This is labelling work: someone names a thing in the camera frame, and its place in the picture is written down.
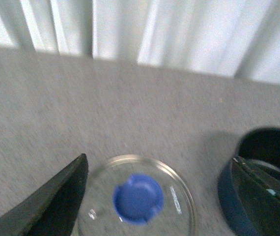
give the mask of curtain fold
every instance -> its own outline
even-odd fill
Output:
[[[0,46],[280,84],[280,0],[0,0]]]

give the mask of black object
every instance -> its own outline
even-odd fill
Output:
[[[0,217],[0,236],[70,236],[84,196],[85,154]]]
[[[238,235],[280,236],[280,128],[243,137],[220,175],[218,194]]]

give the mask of blue bottle cap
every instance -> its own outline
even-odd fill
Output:
[[[131,174],[123,185],[114,189],[112,203],[122,221],[145,225],[162,210],[163,193],[150,176]]]

